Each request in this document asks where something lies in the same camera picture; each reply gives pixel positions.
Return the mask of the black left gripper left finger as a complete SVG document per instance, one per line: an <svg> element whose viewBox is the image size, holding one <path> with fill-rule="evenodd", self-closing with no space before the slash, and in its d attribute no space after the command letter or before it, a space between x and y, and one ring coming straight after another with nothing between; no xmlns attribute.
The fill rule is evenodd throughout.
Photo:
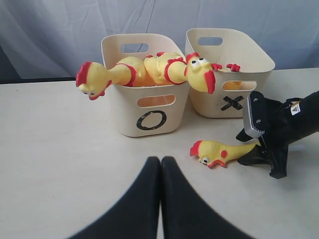
<svg viewBox="0 0 319 239"><path fill-rule="evenodd" d="M161 165L148 157L125 194L71 239L155 239L158 232Z"/></svg>

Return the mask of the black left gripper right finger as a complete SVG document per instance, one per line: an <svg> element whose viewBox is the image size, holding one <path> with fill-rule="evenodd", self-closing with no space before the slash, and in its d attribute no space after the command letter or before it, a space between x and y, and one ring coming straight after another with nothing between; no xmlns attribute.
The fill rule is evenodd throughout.
<svg viewBox="0 0 319 239"><path fill-rule="evenodd" d="M213 210L190 185L172 156L161 160L161 213L165 239L251 239Z"/></svg>

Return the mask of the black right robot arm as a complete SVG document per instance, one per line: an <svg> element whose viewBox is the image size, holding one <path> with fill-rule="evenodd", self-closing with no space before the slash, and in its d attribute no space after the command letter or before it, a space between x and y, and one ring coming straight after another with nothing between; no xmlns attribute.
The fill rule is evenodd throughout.
<svg viewBox="0 0 319 239"><path fill-rule="evenodd" d="M237 140L257 139L259 144L239 157L238 163L245 166L267 164L271 166L271 177L284 178L289 145L319 130L319 94L314 92L305 98L280 102L252 91L243 107L243 124Z"/></svg>

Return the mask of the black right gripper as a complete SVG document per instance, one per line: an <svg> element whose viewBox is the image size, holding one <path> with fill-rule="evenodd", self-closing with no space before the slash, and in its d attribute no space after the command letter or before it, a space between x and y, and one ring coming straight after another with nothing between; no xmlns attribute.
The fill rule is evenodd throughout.
<svg viewBox="0 0 319 239"><path fill-rule="evenodd" d="M248 153L238 158L244 166L270 165L269 175L275 179L287 177L288 147L299 137L297 123L294 123L292 108L302 99L290 98L285 102L266 98L267 125L265 133Z"/></svg>

